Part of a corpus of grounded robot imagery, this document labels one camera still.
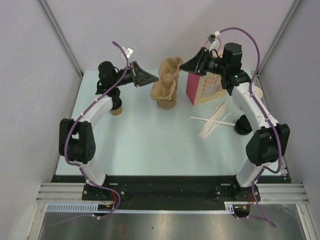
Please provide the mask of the pink kraft paper bag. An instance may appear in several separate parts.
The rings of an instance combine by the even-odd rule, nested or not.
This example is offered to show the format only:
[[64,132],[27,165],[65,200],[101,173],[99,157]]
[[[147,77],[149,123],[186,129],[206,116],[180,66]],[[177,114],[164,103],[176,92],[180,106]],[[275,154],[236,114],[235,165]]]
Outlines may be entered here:
[[204,76],[199,76],[189,73],[186,84],[186,95],[191,104],[198,106],[223,97],[227,91],[222,88],[221,80],[221,76],[218,74],[207,73]]

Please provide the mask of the single brown pulp cup carrier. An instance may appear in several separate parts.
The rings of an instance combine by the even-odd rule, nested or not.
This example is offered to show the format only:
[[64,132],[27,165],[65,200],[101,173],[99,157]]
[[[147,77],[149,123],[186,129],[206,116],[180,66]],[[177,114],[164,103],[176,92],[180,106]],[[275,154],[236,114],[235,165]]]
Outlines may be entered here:
[[162,61],[158,69],[158,81],[156,81],[151,89],[150,97],[157,100],[171,100],[173,92],[178,84],[180,66],[183,59],[180,56],[169,57]]

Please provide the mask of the single brown paper cup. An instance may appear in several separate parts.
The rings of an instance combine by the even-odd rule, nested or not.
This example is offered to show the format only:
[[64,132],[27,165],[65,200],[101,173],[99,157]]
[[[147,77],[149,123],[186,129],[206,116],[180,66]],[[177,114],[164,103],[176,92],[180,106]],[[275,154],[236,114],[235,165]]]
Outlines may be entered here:
[[110,110],[110,113],[113,115],[113,116],[119,116],[121,115],[123,112],[123,108],[122,106],[119,106],[118,108],[115,108],[115,109],[111,109]]

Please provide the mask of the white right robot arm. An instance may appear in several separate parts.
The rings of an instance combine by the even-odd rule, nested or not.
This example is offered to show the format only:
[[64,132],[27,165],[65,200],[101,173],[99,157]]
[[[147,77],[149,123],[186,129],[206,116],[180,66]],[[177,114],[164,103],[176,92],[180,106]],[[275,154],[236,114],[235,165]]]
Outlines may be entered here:
[[245,148],[247,160],[236,175],[238,183],[230,188],[231,196],[237,201],[248,196],[248,187],[269,170],[270,164],[277,162],[274,173],[280,172],[290,135],[289,126],[280,124],[253,91],[253,82],[242,70],[242,55],[241,45],[233,42],[224,46],[222,57],[215,57],[201,47],[193,58],[180,66],[180,70],[198,76],[207,73],[221,76],[222,88],[238,103],[251,126],[253,136]]

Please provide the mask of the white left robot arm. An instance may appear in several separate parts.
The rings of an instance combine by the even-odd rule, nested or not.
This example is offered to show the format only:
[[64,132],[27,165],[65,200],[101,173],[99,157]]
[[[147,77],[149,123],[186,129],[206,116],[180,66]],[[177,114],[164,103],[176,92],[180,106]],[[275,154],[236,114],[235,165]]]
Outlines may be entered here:
[[94,127],[107,112],[121,114],[120,86],[134,84],[135,87],[143,87],[157,80],[158,77],[143,70],[136,61],[128,63],[123,69],[104,61],[98,66],[94,101],[77,118],[60,121],[59,154],[68,165],[80,170],[86,183],[94,186],[93,194],[100,200],[110,196],[111,188],[104,184],[106,174],[95,160]]

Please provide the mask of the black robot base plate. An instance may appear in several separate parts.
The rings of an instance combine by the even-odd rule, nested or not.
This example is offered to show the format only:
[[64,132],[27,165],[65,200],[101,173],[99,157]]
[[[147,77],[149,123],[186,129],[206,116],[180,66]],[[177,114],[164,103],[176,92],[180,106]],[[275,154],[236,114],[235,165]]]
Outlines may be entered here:
[[82,176],[55,175],[52,183],[83,184],[83,201],[103,203],[102,209],[119,204],[129,211],[214,211],[225,202],[260,200],[263,187],[291,184],[288,176],[261,176],[257,185],[242,188],[235,176],[108,176],[104,188],[91,186]]

